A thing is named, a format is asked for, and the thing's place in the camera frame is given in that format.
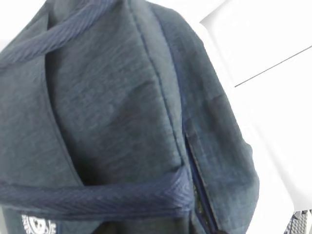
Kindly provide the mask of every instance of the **zipper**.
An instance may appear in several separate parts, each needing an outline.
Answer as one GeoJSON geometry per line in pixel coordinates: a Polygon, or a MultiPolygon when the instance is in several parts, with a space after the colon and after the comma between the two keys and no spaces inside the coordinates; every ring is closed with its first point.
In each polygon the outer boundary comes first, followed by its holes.
{"type": "Polygon", "coordinates": [[[197,215],[206,234],[213,234],[217,231],[217,224],[211,206],[209,204],[203,182],[199,176],[199,171],[192,155],[190,144],[186,138],[186,135],[184,136],[184,138],[194,183],[194,195],[196,204],[195,214],[197,215]]]}

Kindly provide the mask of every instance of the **textured fabric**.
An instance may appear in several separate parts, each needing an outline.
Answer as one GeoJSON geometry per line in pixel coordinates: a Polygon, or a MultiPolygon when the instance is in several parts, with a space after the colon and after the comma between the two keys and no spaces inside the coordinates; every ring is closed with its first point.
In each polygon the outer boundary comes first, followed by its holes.
{"type": "MultiPolygon", "coordinates": [[[[63,47],[14,63],[12,51],[38,46],[87,1],[79,3],[47,1],[0,55],[0,180],[52,189],[133,185],[185,166],[191,182],[186,135],[218,227],[245,233],[258,192],[251,151],[201,41],[177,13],[119,0],[86,22],[85,33],[64,34],[56,43],[63,47]]],[[[20,214],[4,214],[9,234],[22,233],[20,214]]],[[[90,234],[101,223],[59,225],[63,234],[90,234]]],[[[194,212],[110,224],[118,234],[205,233],[194,212]]]]}
{"type": "Polygon", "coordinates": [[[217,225],[231,234],[246,233],[259,193],[251,147],[242,138],[203,43],[178,14],[157,5],[153,9],[171,49],[184,131],[217,225]]]}
{"type": "Polygon", "coordinates": [[[184,167],[154,181],[117,186],[50,189],[0,182],[4,207],[49,220],[179,218],[192,210],[192,194],[184,167]]]}

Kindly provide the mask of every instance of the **fabric bag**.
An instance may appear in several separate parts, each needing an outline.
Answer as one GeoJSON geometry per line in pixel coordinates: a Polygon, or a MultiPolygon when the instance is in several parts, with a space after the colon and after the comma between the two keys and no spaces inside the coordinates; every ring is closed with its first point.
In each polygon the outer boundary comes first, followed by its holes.
{"type": "Polygon", "coordinates": [[[0,54],[0,88],[9,234],[246,232],[252,151],[173,10],[48,0],[0,54]]]}

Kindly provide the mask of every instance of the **printed emblem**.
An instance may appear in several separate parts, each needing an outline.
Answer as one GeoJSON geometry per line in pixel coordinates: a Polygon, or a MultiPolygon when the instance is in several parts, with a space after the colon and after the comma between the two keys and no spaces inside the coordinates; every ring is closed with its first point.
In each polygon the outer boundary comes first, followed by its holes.
{"type": "Polygon", "coordinates": [[[22,215],[26,234],[57,234],[57,225],[51,220],[22,215]]]}

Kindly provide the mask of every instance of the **white wall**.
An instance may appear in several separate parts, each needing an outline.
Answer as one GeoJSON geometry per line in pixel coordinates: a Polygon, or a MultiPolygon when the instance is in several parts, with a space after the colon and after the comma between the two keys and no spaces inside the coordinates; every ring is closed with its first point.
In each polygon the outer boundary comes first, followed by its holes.
{"type": "Polygon", "coordinates": [[[311,0],[228,0],[202,21],[234,84],[312,46],[311,0]]]}

